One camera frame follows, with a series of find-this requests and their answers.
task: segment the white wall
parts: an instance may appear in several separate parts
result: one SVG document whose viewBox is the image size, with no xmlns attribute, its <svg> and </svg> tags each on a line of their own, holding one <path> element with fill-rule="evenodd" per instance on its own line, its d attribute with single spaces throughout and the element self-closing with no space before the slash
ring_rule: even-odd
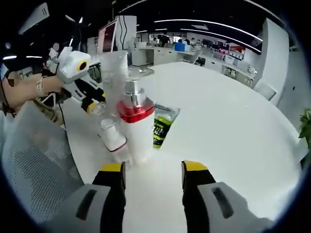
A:
<svg viewBox="0 0 311 233">
<path fill-rule="evenodd" d="M 251 67 L 255 68 L 256 70 L 258 68 L 259 59 L 260 59 L 260 55 L 249 50 L 248 48 L 245 49 L 243 60 L 248 62 L 251 65 Z"/>
<path fill-rule="evenodd" d="M 266 18 L 262 32 L 262 51 L 259 59 L 256 81 L 262 81 L 276 90 L 276 95 L 270 100 L 277 105 L 285 86 L 289 59 L 289 38 L 277 24 Z"/>
<path fill-rule="evenodd" d="M 285 88 L 277 107 L 299 131 L 299 116 L 311 108 L 311 76 L 301 51 L 289 54 Z"/>
</svg>

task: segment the office desk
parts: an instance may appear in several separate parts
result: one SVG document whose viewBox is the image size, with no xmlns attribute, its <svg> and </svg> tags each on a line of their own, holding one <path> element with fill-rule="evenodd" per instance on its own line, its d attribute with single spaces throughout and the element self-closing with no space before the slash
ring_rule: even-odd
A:
<svg viewBox="0 0 311 233">
<path fill-rule="evenodd" d="M 160 65 L 183 60 L 184 56 L 194 55 L 194 51 L 175 51 L 173 48 L 144 47 L 129 49 L 134 66 Z"/>
<path fill-rule="evenodd" d="M 155 74 L 141 80 L 147 95 L 181 110 L 162 148 L 126 172 L 123 232 L 187 232 L 182 160 L 205 164 L 257 217 L 275 219 L 301 170 L 293 125 L 263 96 L 216 71 L 187 63 L 152 69 Z M 73 108 L 64 103 L 69 144 L 83 181 L 91 183 L 109 154 L 96 141 L 88 116 Z"/>
<path fill-rule="evenodd" d="M 184 59 L 189 60 L 195 51 L 175 51 L 172 48 L 144 47 L 130 49 L 132 54 L 132 64 L 134 66 L 161 65 L 172 62 L 179 62 Z M 210 55 L 200 54 L 199 58 L 205 59 L 205 68 L 213 69 L 219 73 L 224 73 L 225 67 L 236 71 L 236 80 L 242 84 L 253 88 L 256 84 L 255 75 L 244 71 L 235 65 L 215 59 Z"/>
<path fill-rule="evenodd" d="M 219 59 L 213 58 L 211 55 L 201 54 L 199 57 L 205 59 L 205 68 L 213 69 L 221 74 L 224 74 L 226 67 L 228 67 L 236 71 L 235 80 L 251 88 L 253 88 L 256 84 L 256 75 L 242 70 L 233 64 L 229 64 Z"/>
</svg>

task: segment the white chair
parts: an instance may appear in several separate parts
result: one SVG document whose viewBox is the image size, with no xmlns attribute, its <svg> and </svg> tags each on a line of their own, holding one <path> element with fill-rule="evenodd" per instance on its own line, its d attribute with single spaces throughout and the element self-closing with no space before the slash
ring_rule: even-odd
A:
<svg viewBox="0 0 311 233">
<path fill-rule="evenodd" d="M 273 87 L 261 79 L 259 79 L 259 81 L 256 83 L 253 90 L 264 96 L 268 101 L 270 101 L 277 93 Z"/>
<path fill-rule="evenodd" d="M 23 105 L 7 133 L 1 165 L 20 204 L 38 224 L 59 213 L 84 185 L 66 132 L 32 101 Z"/>
<path fill-rule="evenodd" d="M 194 64 L 195 61 L 196 61 L 196 59 L 198 59 L 198 57 L 200 56 L 201 52 L 202 52 L 201 50 L 197 50 L 197 51 L 195 52 L 195 54 L 194 54 L 193 56 L 191 56 L 191 58 L 190 58 L 189 60 L 187 60 L 187 59 L 182 59 L 181 61 L 182 61 L 182 62 L 188 62 L 188 63 Z"/>
</svg>

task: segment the bracelet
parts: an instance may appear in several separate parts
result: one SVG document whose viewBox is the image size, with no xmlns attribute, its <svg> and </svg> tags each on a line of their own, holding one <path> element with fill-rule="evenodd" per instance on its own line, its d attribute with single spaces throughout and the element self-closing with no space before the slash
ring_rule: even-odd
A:
<svg viewBox="0 0 311 233">
<path fill-rule="evenodd" d="M 39 96 L 46 96 L 47 95 L 44 93 L 44 90 L 43 90 L 43 83 L 42 83 L 43 78 L 45 78 L 45 76 L 41 77 L 40 81 L 38 81 L 36 83 L 36 87 L 37 87 L 37 91 L 38 91 Z"/>
</svg>

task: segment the red lid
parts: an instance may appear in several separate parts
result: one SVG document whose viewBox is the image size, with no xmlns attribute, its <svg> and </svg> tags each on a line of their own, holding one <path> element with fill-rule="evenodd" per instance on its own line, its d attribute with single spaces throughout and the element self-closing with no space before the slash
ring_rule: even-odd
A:
<svg viewBox="0 0 311 233">
<path fill-rule="evenodd" d="M 128 107 L 123 101 L 120 101 L 117 104 L 117 109 L 120 117 L 125 122 L 135 123 L 151 115 L 155 110 L 155 106 L 151 99 L 146 98 L 143 105 L 136 107 Z"/>
</svg>

